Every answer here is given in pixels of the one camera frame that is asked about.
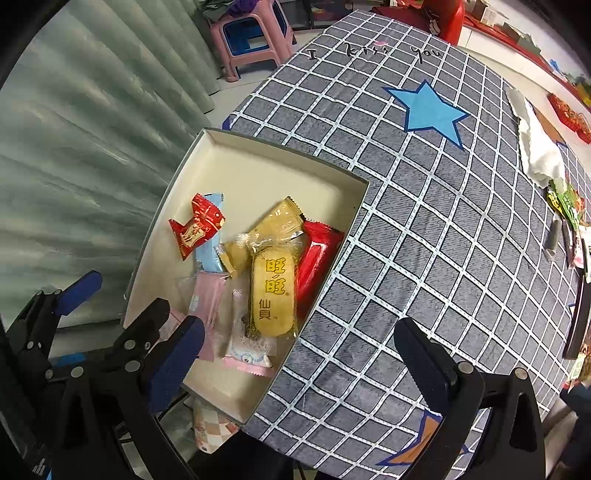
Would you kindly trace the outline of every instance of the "pink plastic stool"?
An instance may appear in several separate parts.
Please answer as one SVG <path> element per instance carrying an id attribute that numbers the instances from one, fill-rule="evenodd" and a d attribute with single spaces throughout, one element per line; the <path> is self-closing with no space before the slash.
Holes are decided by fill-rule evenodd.
<path id="1" fill-rule="evenodd" d="M 280 13 L 283 17 L 285 35 L 281 31 L 281 26 L 279 25 L 275 12 L 277 14 Z M 263 50 L 233 55 L 228 39 L 226 38 L 224 26 L 245 18 L 253 18 L 257 21 L 269 47 Z M 241 15 L 240 17 L 227 17 L 220 20 L 211 26 L 211 31 L 213 41 L 222 58 L 226 70 L 226 80 L 228 82 L 238 80 L 236 67 L 261 60 L 274 60 L 277 66 L 279 66 L 281 63 L 287 61 L 292 54 L 291 42 L 294 38 L 293 30 L 287 22 L 285 13 L 283 13 L 278 0 L 259 0 L 251 13 Z"/>

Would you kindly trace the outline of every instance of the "yellow snack package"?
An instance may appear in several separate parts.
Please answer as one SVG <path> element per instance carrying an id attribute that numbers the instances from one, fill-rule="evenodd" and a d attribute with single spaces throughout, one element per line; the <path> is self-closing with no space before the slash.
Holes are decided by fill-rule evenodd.
<path id="1" fill-rule="evenodd" d="M 304 220 L 296 203 L 291 197 L 285 197 L 250 232 L 218 245 L 216 252 L 230 276 L 236 278 L 250 264 L 251 252 L 286 243 L 301 235 Z"/>
<path id="2" fill-rule="evenodd" d="M 252 260 L 251 325 L 262 336 L 277 337 L 297 328 L 297 258 L 292 248 L 264 248 Z"/>

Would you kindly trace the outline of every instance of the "red candy wrapper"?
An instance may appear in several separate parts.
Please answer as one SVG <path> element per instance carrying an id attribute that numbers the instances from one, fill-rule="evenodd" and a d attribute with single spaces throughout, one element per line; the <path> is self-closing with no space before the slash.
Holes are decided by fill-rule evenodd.
<path id="1" fill-rule="evenodd" d="M 297 267 L 297 313 L 304 319 L 318 293 L 322 279 L 339 250 L 345 234 L 320 222 L 306 220 L 303 231 L 310 243 L 301 256 Z"/>
<path id="2" fill-rule="evenodd" d="M 203 245 L 212 238 L 225 220 L 219 208 L 199 194 L 193 197 L 191 205 L 193 218 L 185 225 L 181 225 L 176 220 L 168 220 L 177 238 L 178 249 L 183 260 L 199 245 Z"/>

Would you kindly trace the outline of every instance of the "towel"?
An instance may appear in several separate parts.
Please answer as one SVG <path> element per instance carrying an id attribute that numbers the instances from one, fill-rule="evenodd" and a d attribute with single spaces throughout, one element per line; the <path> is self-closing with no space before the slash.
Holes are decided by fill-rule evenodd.
<path id="1" fill-rule="evenodd" d="M 524 173 L 541 188 L 546 188 L 548 182 L 554 180 L 557 193 L 564 193 L 566 174 L 558 146 L 544 132 L 523 94 L 511 87 L 506 93 L 513 113 L 519 117 L 519 150 Z"/>

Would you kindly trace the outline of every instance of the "curtain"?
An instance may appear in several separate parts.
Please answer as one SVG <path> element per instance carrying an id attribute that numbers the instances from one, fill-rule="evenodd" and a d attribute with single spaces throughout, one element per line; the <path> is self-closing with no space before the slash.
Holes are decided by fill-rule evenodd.
<path id="1" fill-rule="evenodd" d="M 116 319 L 165 188 L 209 122 L 220 71 L 193 0 L 71 0 L 0 90 L 0 312 L 85 272 L 60 326 Z"/>

